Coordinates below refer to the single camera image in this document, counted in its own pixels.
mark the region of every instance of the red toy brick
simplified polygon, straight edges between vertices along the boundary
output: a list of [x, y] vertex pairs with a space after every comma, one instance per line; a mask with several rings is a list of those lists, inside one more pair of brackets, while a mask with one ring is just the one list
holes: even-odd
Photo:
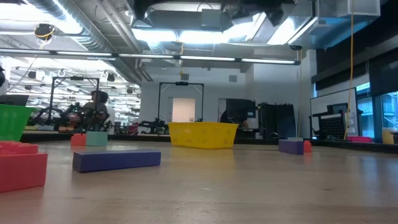
[[0, 142], [0, 192], [40, 187], [45, 183], [47, 154], [38, 145]]
[[74, 134], [70, 140], [71, 146], [86, 146], [86, 134]]
[[310, 141], [304, 141], [304, 153], [311, 153], [312, 152], [312, 145]]
[[46, 153], [0, 156], [0, 192], [43, 186], [46, 170]]

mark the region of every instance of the door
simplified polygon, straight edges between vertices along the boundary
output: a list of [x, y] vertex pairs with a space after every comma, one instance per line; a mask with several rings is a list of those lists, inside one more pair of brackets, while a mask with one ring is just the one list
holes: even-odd
[[195, 121], [195, 99], [173, 98], [173, 122], [194, 122]]

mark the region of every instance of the green block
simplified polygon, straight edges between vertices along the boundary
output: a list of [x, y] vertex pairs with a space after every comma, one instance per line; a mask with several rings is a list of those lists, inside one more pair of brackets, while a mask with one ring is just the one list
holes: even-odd
[[86, 134], [86, 146], [108, 145], [108, 133], [88, 131]]

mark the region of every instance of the table surface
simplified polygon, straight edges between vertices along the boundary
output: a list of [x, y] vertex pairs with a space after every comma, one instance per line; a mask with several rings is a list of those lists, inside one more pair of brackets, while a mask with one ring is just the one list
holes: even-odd
[[[131, 141], [39, 146], [49, 154], [45, 187], [0, 194], [0, 223], [398, 223], [396, 155]], [[74, 151], [130, 149], [160, 150], [161, 166], [72, 171]]]

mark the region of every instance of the pipe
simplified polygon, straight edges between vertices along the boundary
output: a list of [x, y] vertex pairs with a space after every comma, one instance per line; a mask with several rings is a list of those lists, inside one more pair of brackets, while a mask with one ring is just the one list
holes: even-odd
[[137, 52], [141, 52], [140, 44], [134, 34], [131, 31], [131, 28], [127, 27], [126, 24], [124, 23], [124, 20], [120, 17], [119, 13], [116, 11], [114, 6], [109, 2], [109, 0], [103, 0], [105, 5], [107, 6], [107, 9], [111, 12], [111, 14], [115, 17], [115, 19], [119, 22], [119, 25], [122, 27], [124, 32], [127, 34], [127, 36], [130, 38], [131, 42], [136, 46]]
[[[89, 18], [80, 10], [73, 1], [69, 0], [27, 0], [37, 9], [52, 15], [61, 22], [78, 23], [82, 27], [82, 35], [88, 37], [73, 38], [90, 52], [115, 52], [116, 49], [108, 42], [104, 35], [94, 26]], [[126, 62], [117, 58], [107, 61], [129, 82], [141, 84], [141, 76]]]
[[[123, 30], [121, 30], [121, 28], [117, 25], [116, 21], [113, 19], [113, 17], [111, 16], [111, 14], [106, 10], [102, 0], [96, 0], [99, 8], [104, 12], [105, 17], [110, 21], [110, 23], [112, 24], [112, 26], [116, 29], [116, 31], [118, 32], [118, 34], [122, 37], [122, 39], [125, 41], [125, 43], [129, 46], [129, 48], [133, 51], [133, 52], [137, 52], [138, 49], [137, 47], [134, 45], [134, 42], [126, 35], [125, 32], [123, 32]], [[137, 68], [137, 67], [133, 67], [133, 69], [140, 74], [140, 76], [144, 77], [147, 81], [150, 81], [149, 78], [147, 78], [143, 72]]]
[[133, 52], [137, 52], [137, 47], [134, 46], [134, 43], [129, 39], [129, 37], [126, 35], [126, 33], [123, 32], [123, 30], [116, 24], [116, 21], [113, 19], [111, 14], [106, 10], [104, 4], [102, 3], [101, 0], [96, 0], [98, 7], [102, 10], [102, 12], [105, 14], [105, 17], [110, 21], [114, 29], [118, 32], [118, 34], [121, 36], [121, 38], [125, 41], [125, 43], [129, 46], [129, 48]]

